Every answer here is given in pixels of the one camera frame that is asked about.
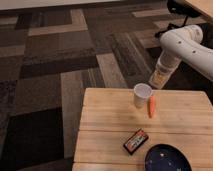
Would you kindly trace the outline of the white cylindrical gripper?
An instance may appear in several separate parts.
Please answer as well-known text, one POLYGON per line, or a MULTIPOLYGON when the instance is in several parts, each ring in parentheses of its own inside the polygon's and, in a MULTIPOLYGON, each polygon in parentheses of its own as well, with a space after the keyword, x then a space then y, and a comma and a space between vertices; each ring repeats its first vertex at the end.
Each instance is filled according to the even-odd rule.
POLYGON ((167 83, 169 76, 174 73, 180 63, 181 60, 179 58, 162 52, 157 60, 156 70, 149 79, 150 85, 156 89, 162 89, 167 83))

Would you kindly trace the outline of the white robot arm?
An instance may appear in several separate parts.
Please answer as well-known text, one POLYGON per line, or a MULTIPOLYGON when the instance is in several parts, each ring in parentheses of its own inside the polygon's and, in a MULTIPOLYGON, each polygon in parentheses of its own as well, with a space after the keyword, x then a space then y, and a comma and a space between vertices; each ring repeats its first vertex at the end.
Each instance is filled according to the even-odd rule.
POLYGON ((188 25, 163 33, 160 37, 162 52, 149 83, 162 89, 181 62, 213 81, 213 49, 201 44, 203 36, 199 25, 188 25))

